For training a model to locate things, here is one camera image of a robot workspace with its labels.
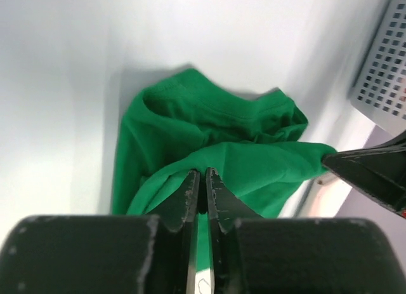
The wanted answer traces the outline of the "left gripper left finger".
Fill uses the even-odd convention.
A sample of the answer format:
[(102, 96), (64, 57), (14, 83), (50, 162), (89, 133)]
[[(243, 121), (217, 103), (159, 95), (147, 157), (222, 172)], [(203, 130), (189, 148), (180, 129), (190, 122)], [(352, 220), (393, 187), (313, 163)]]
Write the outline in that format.
[(145, 215), (37, 215), (1, 249), (2, 293), (193, 293), (200, 175)]

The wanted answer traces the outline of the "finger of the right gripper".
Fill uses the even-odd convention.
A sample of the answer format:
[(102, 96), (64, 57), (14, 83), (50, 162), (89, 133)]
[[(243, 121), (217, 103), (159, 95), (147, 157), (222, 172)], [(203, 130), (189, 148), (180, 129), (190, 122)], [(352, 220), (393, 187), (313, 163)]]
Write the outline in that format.
[(405, 216), (405, 137), (366, 149), (328, 154), (322, 164), (378, 205)]

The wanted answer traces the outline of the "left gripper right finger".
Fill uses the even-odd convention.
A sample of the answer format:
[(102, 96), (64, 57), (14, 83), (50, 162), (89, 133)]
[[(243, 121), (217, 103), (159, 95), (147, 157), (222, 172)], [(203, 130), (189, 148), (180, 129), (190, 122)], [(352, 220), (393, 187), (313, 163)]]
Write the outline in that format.
[(401, 293), (383, 231), (361, 218), (263, 218), (206, 171), (213, 293)]

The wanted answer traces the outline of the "green t shirt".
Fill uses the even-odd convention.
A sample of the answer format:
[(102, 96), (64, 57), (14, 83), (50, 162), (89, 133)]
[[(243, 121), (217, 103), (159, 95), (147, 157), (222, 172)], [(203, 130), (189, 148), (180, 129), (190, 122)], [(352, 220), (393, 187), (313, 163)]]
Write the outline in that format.
[(334, 148), (302, 142), (306, 116), (281, 90), (237, 97), (196, 69), (138, 95), (121, 119), (112, 213), (141, 215), (169, 197), (190, 170), (217, 170), (257, 214), (279, 215), (301, 184), (325, 173)]

